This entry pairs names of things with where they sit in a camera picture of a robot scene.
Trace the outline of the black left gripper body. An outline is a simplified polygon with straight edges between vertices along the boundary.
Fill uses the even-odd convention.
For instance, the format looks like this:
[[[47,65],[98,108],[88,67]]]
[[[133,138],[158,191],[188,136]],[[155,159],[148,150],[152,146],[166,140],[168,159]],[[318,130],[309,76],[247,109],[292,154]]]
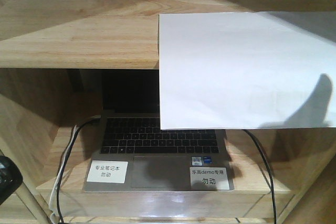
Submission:
[[[23,176],[18,166],[1,154],[1,205],[21,186]]]

